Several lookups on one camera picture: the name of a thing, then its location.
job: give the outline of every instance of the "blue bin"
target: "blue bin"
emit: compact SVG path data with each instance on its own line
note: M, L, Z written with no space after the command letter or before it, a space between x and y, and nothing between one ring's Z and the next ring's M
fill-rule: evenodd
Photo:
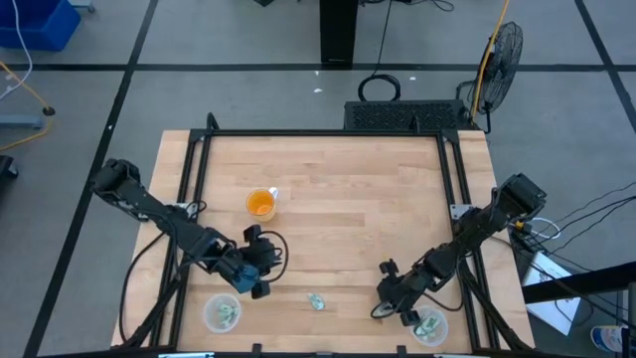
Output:
M80 23L69 0L16 0L20 32L29 50L60 51ZM0 0L0 46L21 49L11 0Z

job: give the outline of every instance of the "electric fan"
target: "electric fan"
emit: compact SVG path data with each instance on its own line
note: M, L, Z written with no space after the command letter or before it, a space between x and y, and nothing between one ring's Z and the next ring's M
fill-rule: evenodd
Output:
M464 87L470 87L467 96L470 107L464 108L465 116L474 122L475 112L486 114L487 129L484 131L486 134L490 133L490 113L499 107L513 82L523 44L524 34L517 24L509 22L502 25L491 51L488 52L488 47L486 47L486 52L482 56L480 70L484 61L486 64L480 90L476 89L479 73L474 81L463 82L457 86L455 99L459 99Z

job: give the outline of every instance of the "orange cup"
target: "orange cup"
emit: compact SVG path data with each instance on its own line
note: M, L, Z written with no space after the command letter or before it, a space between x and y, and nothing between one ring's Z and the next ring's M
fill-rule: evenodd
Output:
M276 213L278 189L257 189L247 195L247 211L258 221L268 222Z

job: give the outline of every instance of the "yellow cable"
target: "yellow cable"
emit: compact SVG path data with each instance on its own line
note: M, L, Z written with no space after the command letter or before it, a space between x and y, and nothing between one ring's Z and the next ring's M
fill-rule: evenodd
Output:
M29 85L25 84L16 74L13 73L13 71L9 70L9 68L2 61L0 61L0 67L2 67L4 69L4 71L6 71L19 84L21 84L21 86L23 88L27 89L44 106L44 108L51 108L49 106L49 104L38 95L37 92L35 92L33 89L31 89L29 87ZM9 148L13 148L15 146L18 146L20 144L24 144L24 143L26 143L28 141L31 141L33 139L36 139L36 138L39 138L41 136L46 135L49 132L49 130L51 129L51 126L53 125L53 120L52 119L45 119L45 121L47 122L47 125L44 127L44 130L42 130L39 133L33 134L31 136L28 136L28 137L26 137L24 139L20 139L18 141L15 141L15 142L13 142L11 144L7 144L5 146L2 146L2 147L0 147L0 152L1 151L5 151L5 150L7 150Z
M39 138L41 136L46 135L49 132L49 129L51 129L51 126L53 125L53 120L52 119L45 119L45 121L47 122L47 125L44 127L43 131L41 131L41 132L39 132L37 134L33 134L33 135L31 135L29 137L26 137L24 139L20 139L18 141L15 141L15 142L13 142L11 144L7 144L7 145L5 145L3 147L0 147L0 152L5 151L5 150L10 149L10 148L13 148L14 146L18 146L20 144L24 144L24 143L26 143L28 141L31 141L33 139L36 139L36 138Z
M51 106L45 100L43 100L37 92L35 92L32 88L30 88L29 85L22 82L22 80L16 74L14 74L13 71L9 70L7 65L5 65L2 61L0 61L0 67L2 67L4 71L6 71L19 84L21 84L23 88L27 89L27 91L29 91L44 106L44 108L51 108Z
M504 21L504 17L506 16L509 2L510 0L506 0L506 2L504 3L504 8L501 10L501 15L499 16L499 21L497 21L497 27L495 28L493 36L490 38L488 48L486 48L486 56L484 56L484 60L481 62L481 67L479 68L477 86L475 87L475 96L473 97L473 107L470 110L470 120L473 124L475 123L475 114L477 114L477 106L479 105L479 94L481 92L482 81L484 80L484 70L486 70L486 63L488 62L488 57L490 56L490 49L492 49L493 44L495 43L495 39L497 39L497 34L499 34L499 28L501 27L501 23Z

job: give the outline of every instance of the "desk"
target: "desk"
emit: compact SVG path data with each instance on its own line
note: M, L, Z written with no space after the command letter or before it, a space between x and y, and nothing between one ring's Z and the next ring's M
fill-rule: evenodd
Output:
M149 187L159 200L174 202L177 197L188 136L188 131L163 134ZM459 132L459 138L473 203L485 206L495 178L484 134ZM201 156L201 145L198 148L194 163ZM447 156L452 163L452 155ZM455 178L455 165L449 167ZM196 175L193 170L190 193ZM261 343L264 352L395 353L397 345L409 353L471 351L463 310L444 312L448 338L434 348L419 345L396 315L384 320L369 317L378 303L380 262L393 258L406 271L428 249L451 239L434 137L214 136L203 186L209 207L199 223L241 241L242 230L253 224L244 208L245 197L254 188L269 186L278 187L279 201L276 216L263 227L286 238L287 273L272 285L268 297L252 300L240 295L243 314L238 326L214 335L202 320L204 304L215 293L236 293L219 276L191 269L179 350L245 352ZM456 180L453 186L458 193ZM141 225L135 253L156 235L153 224ZM272 242L278 245L276 238ZM166 248L167 241L153 248L131 276L124 319L128 334L155 302ZM510 249L489 241L482 253L492 301L519 336L533 345ZM324 298L325 310L312 309L310 292ZM459 292L453 279L435 297L457 306ZM426 303L434 305L425 297L418 302ZM479 308L476 304L481 325ZM163 332L169 331L173 311L172 306L166 310ZM480 329L482 346L487 345L484 331ZM113 344L119 343L118 334L113 337ZM167 333L160 342L167 342Z

